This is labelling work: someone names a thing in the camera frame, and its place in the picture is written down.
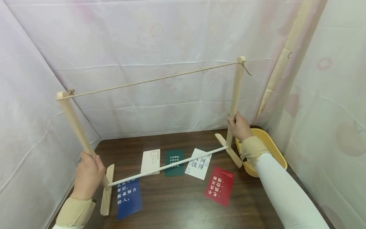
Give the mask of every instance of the beige wrist support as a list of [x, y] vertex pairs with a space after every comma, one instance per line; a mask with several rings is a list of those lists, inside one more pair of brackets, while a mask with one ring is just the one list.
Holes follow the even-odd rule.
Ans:
[[56, 219], [56, 225], [64, 227], [85, 225], [94, 207], [95, 203], [91, 199], [78, 200], [70, 197], [62, 206]]
[[255, 168], [259, 156], [268, 153], [267, 147], [257, 136], [252, 136], [242, 141], [241, 151], [253, 168]]

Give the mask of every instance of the wooden table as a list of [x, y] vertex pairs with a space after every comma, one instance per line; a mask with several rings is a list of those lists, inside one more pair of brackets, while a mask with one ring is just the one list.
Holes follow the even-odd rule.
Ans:
[[[143, 151], [160, 149], [160, 166], [163, 166], [167, 150], [182, 149], [184, 158], [189, 158], [194, 148], [204, 151], [220, 148], [214, 134], [220, 133], [226, 138], [226, 132], [224, 129], [105, 140], [98, 145], [96, 153], [105, 166], [115, 164], [116, 181], [140, 173]], [[235, 174], [228, 207], [204, 196], [215, 166]], [[305, 190], [293, 170], [288, 167], [287, 171]], [[120, 221], [117, 221], [116, 186], [109, 217], [99, 213], [102, 187], [99, 188], [95, 194], [97, 206], [85, 228], [283, 228], [260, 180], [249, 176], [243, 167], [238, 169], [225, 151], [212, 155], [204, 181], [189, 175], [164, 177], [161, 171], [158, 175], [140, 178], [140, 187], [142, 210]]]

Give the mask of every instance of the white card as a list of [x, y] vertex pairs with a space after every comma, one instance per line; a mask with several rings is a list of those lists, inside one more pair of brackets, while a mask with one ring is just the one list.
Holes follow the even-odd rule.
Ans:
[[[200, 149], [194, 149], [192, 153], [192, 157], [199, 156], [200, 154], [206, 153], [205, 151], [202, 151]], [[188, 163], [188, 166], [186, 168], [185, 174], [191, 175], [193, 177], [197, 177], [201, 180], [205, 179], [208, 165], [210, 164], [211, 155], [208, 155], [204, 158], [198, 158], [195, 160], [192, 160]]]
[[[160, 168], [160, 149], [145, 151], [142, 154], [141, 173]], [[160, 171], [150, 173], [149, 175], [159, 174]]]

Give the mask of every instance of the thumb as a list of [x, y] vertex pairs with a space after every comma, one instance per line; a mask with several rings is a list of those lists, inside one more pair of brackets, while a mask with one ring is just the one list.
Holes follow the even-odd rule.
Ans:
[[228, 123], [231, 129], [233, 129], [235, 127], [235, 123], [231, 118], [228, 118]]
[[98, 171], [102, 172], [105, 170], [104, 164], [100, 159], [99, 155], [95, 157], [95, 164], [97, 165]]

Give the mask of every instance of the white sleeve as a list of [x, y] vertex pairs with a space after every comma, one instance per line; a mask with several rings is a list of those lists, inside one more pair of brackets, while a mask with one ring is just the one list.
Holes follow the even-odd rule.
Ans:
[[285, 229], [329, 229], [310, 198], [272, 155], [261, 155], [255, 170]]

